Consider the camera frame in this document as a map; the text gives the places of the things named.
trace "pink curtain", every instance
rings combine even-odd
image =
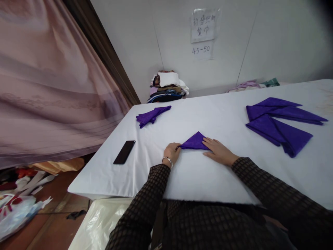
[[[97,151],[130,107],[62,1],[1,1],[0,33],[0,169]]]

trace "white wall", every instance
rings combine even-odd
[[[332,41],[307,0],[91,0],[139,99],[159,69],[173,69],[190,97],[243,81],[301,82],[333,77]],[[190,17],[222,6],[214,60],[194,61]]]
[[[305,82],[332,78],[332,35],[310,1],[263,0],[238,84],[248,79]]]

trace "plastic bag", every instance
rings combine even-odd
[[[68,250],[104,250],[111,231],[131,201],[132,198],[95,200]]]
[[[35,204],[36,198],[33,196],[17,197],[12,194],[4,196],[10,200],[0,211],[0,242],[25,226],[50,201],[49,198]]]

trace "phone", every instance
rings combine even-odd
[[[129,153],[131,152],[134,144],[135,144],[135,141],[125,142],[124,146],[120,150],[120,152],[119,152],[117,158],[114,160],[113,164],[124,164],[129,156]]]

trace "folded purple napkin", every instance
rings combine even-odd
[[[275,127],[268,115],[263,115],[248,124],[245,124],[249,129],[266,138],[275,146],[280,146],[281,142],[285,142],[285,139]]]
[[[278,107],[266,107],[266,106],[246,106],[247,116],[249,121],[266,114],[269,111],[276,110]]]
[[[263,115],[246,126],[274,145],[282,145],[284,152],[291,158],[295,157],[313,137],[312,134],[275,120],[268,115]]]
[[[273,118],[270,119],[285,139],[285,142],[281,142],[281,144],[284,152],[289,154],[291,158],[294,158],[313,137],[312,134],[303,130],[299,130]]]
[[[157,116],[169,109],[171,109],[171,106],[154,108],[152,111],[138,115],[136,120],[140,123],[140,128],[143,128],[148,122],[154,123]]]
[[[275,97],[268,97],[267,99],[263,100],[262,102],[259,102],[255,104],[255,106],[267,106],[267,107],[297,107],[297,106],[302,106],[302,104],[294,103],[294,102],[289,102],[286,100],[282,100],[279,98]]]
[[[259,102],[253,106],[246,106],[246,111],[249,117],[249,121],[253,121],[254,119],[270,111],[274,111],[284,107],[297,107],[297,106],[302,106],[302,105],[275,97],[269,97],[266,100],[263,100],[262,102]]]
[[[188,139],[186,142],[184,142],[179,147],[182,148],[182,149],[205,149],[205,150],[209,150],[209,148],[207,148],[202,143],[204,138],[206,138],[206,137],[203,136],[203,134],[198,131],[190,139]]]
[[[271,110],[267,113],[273,117],[295,120],[298,122],[305,122],[317,125],[323,125],[321,121],[328,122],[328,120],[325,118],[322,118],[318,115],[315,115],[306,110],[299,109],[296,107],[285,107],[281,109]]]
[[[283,146],[284,152],[295,157],[313,137],[305,131],[271,118],[278,117],[299,122],[323,125],[328,120],[297,108],[301,104],[269,97],[253,106],[246,106],[250,122],[246,126],[276,146]]]

